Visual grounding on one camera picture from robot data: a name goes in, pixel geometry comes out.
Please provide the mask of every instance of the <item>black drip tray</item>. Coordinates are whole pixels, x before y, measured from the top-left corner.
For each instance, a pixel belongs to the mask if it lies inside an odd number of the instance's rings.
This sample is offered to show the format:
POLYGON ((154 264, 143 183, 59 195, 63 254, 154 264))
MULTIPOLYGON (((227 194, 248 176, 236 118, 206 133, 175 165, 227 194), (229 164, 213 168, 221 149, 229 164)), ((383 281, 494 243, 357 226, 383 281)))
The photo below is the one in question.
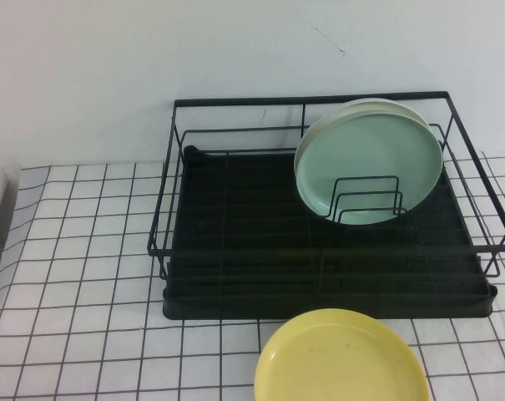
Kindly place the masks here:
POLYGON ((310 249, 470 246, 445 173, 413 211, 371 226, 322 219, 300 200, 293 154, 185 150, 164 314, 174 319, 290 318, 321 307, 373 317, 483 317, 497 289, 475 253, 318 256, 310 249), (195 250, 221 250, 195 256, 195 250), (235 251, 231 256, 225 251, 235 251))

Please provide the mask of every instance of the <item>white grid surface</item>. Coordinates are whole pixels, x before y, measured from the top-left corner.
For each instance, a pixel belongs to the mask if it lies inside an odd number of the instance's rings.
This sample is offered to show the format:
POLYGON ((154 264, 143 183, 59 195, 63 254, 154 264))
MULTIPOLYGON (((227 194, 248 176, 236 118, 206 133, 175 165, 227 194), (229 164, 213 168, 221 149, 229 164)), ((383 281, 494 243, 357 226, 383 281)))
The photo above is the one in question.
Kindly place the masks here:
MULTIPOLYGON (((505 154, 480 157, 505 209, 505 154)), ((497 241, 502 227, 470 168, 462 165, 497 241)), ((282 322, 163 316, 164 282, 146 254, 161 171, 23 171, 0 265, 0 399, 254 399, 260 350, 282 322)), ((477 243, 480 228, 457 196, 477 243)), ((383 321, 421 361, 435 401, 505 400, 505 254, 498 265, 489 318, 383 321)))

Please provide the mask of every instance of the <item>black dish rack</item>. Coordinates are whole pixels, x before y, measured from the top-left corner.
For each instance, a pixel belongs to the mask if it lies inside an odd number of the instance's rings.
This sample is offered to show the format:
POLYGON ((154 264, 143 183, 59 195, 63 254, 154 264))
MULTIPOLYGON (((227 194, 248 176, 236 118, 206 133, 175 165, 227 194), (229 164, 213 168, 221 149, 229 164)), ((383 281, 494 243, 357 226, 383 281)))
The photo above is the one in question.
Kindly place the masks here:
MULTIPOLYGON (((331 214, 342 222, 339 197, 362 195, 341 194, 343 180, 369 178, 379 177, 340 177, 331 214)), ((159 260, 163 312, 172 319, 285 319, 320 307, 483 317, 497 294, 487 277, 500 274, 505 212, 447 92, 176 100, 148 251, 159 260), (447 119, 431 126, 446 162, 413 210, 401 206, 398 178, 382 177, 392 180, 387 209, 397 217, 347 226, 307 209, 293 158, 321 107, 362 98, 441 102, 447 119), (503 236, 492 236, 470 186, 491 201, 503 236)))

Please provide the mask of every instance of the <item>plate rim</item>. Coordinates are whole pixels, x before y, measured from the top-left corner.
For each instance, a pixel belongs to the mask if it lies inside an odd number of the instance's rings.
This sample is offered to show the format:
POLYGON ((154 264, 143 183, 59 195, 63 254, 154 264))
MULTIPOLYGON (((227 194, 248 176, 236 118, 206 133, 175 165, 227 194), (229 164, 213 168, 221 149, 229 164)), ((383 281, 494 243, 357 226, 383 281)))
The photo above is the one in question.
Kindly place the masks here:
POLYGON ((381 105, 384 106, 387 104, 387 106, 391 106, 393 109, 392 110, 377 110, 374 109, 374 111, 389 111, 392 113, 398 113, 398 114, 404 114, 407 117, 411 117, 415 119, 416 121, 419 121, 423 125, 425 125, 428 129, 430 128, 430 125, 427 123, 427 121, 419 114, 417 113, 414 109, 405 106, 404 104, 400 104, 398 102, 395 102, 393 100, 389 99, 382 99, 382 98, 364 98, 364 99, 356 99, 352 100, 350 102, 346 102, 343 104, 339 109, 329 113, 325 114, 322 117, 320 117, 315 123, 313 123, 310 128, 304 133, 304 136, 300 139, 299 145, 296 148, 295 151, 295 158, 293 159, 293 171, 296 174, 298 164, 300 162, 300 159, 302 158, 302 155, 310 146, 311 142, 313 139, 321 134, 321 131, 324 131, 327 129, 330 125, 336 124, 339 121, 342 121, 343 119, 350 118, 351 115, 355 113, 362 113, 362 112, 371 112, 373 111, 372 105, 381 105), (370 108, 368 110, 351 110, 354 109, 356 106, 366 106, 368 105, 370 108))
POLYGON ((410 364, 414 365, 414 367, 418 367, 417 382, 418 386, 423 389, 425 397, 421 401, 430 401, 430 393, 427 386, 427 376, 423 370, 423 366, 413 351, 410 349, 408 344, 401 338, 401 336, 399 336, 395 331, 377 319, 374 319, 363 313, 340 308, 322 308, 302 313, 301 315, 293 317, 289 321, 285 322, 275 331, 275 333, 269 338, 267 344, 261 351, 260 358, 258 359, 258 363, 256 365, 254 376, 254 396, 256 401, 267 401, 267 398, 264 398, 264 395, 267 394, 267 381, 265 379, 268 377, 267 370, 272 356, 278 349, 283 347, 284 343, 286 343, 287 340, 294 337, 294 327, 298 328, 301 321, 312 319, 314 317, 318 318, 319 320, 322 319, 323 322, 321 322, 321 324, 309 325, 307 327, 305 325, 303 329, 310 329, 312 327, 317 327, 324 324, 343 324, 343 320, 345 320, 345 324, 358 329, 361 329, 361 327, 358 327, 356 324, 354 324, 354 320, 365 321, 368 325, 375 327, 377 332, 381 332, 383 338, 387 338, 388 343, 394 343, 404 351, 403 355, 409 359, 410 364))
MULTIPOLYGON (((423 202, 427 196, 430 194, 430 192, 432 192, 432 189, 436 186, 436 183, 439 181, 439 177, 441 176, 441 173, 442 173, 442 167, 443 167, 443 153, 442 153, 442 147, 440 146, 439 144, 439 141, 437 140, 437 138, 434 136, 434 134, 432 133, 432 130, 430 129, 429 126, 427 125, 424 125, 423 123, 421 123, 420 121, 416 120, 416 119, 413 119, 412 117, 409 117, 407 115, 404 115, 404 114, 399 114, 399 113, 394 113, 394 112, 389 112, 389 111, 361 111, 361 112, 358 112, 358 113, 351 113, 350 115, 346 116, 345 118, 343 119, 339 119, 337 120, 334 124, 339 124, 339 123, 345 123, 345 122, 348 122, 352 119, 356 119, 356 118, 360 118, 360 117, 366 117, 366 116, 369 116, 369 115, 376 115, 376 114, 380 114, 380 115, 389 115, 389 116, 396 116, 398 118, 401 118, 401 119, 408 119, 410 120, 412 123, 414 124, 417 124, 419 125, 421 128, 423 128, 422 131, 425 132, 425 135, 428 137, 428 138, 432 138, 432 143, 434 144, 435 146, 435 149, 434 151, 436 151, 436 154, 439 155, 439 169, 437 168, 438 166, 438 163, 436 163, 436 176, 435 177, 432 177, 432 186, 430 187, 430 190, 415 204, 413 205, 409 210, 412 210, 413 208, 417 207, 421 202, 423 202)), ((316 135, 314 137, 314 139, 317 139, 319 138, 322 134, 324 134, 333 124, 329 124, 327 125, 318 135, 316 135)), ((334 221, 336 224, 337 221, 336 221, 336 218, 337 218, 337 215, 339 213, 336 213, 336 216, 328 216, 328 217, 325 217, 324 215, 320 214, 317 209, 315 208, 313 202, 310 201, 310 198, 309 196, 306 195, 306 192, 303 190, 302 188, 302 184, 301 184, 301 181, 302 181, 302 164, 299 163, 299 167, 300 168, 297 168, 297 170, 295 171, 295 183, 296 183, 296 187, 297 187, 297 191, 300 195, 300 198, 302 199, 302 201, 306 204, 306 206, 311 210, 313 211, 316 215, 320 216, 320 217, 323 217, 329 221, 334 221)), ((339 224, 347 224, 347 225, 356 225, 356 226, 360 226, 360 225, 368 225, 368 224, 376 224, 376 223, 381 223, 383 221, 388 221, 388 220, 391 220, 393 218, 395 218, 396 215, 393 215, 391 214, 391 217, 390 218, 387 218, 387 219, 382 219, 382 220, 373 220, 373 221, 365 221, 365 219, 363 221, 359 221, 358 219, 356 219, 356 221, 347 221, 345 219, 345 221, 342 221, 341 223, 339 224)))

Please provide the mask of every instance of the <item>mint green plate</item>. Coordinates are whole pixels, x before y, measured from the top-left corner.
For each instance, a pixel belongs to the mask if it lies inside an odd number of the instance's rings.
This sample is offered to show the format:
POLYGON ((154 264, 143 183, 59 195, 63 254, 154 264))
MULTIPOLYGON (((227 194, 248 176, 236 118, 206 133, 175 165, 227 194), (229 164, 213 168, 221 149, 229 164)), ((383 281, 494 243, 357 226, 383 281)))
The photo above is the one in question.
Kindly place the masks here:
POLYGON ((364 112, 326 126, 307 144, 295 174, 300 197, 317 215, 362 225, 396 217, 396 180, 339 180, 331 206, 337 179, 397 176, 401 206, 409 211, 431 192, 442 165, 441 146, 427 126, 404 114, 364 112), (339 196, 385 191, 391 193, 339 196))

